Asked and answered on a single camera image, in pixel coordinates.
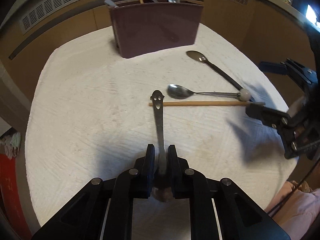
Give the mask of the pink sleeve forearm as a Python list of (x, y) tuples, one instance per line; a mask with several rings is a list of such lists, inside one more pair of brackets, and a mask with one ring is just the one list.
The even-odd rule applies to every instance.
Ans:
[(296, 181), (286, 181), (265, 209), (265, 212), (269, 212), (293, 192), (290, 199), (273, 216), (273, 220), (291, 239), (301, 239), (319, 214), (319, 189), (311, 189), (306, 182), (300, 187), (296, 187), (297, 185)]

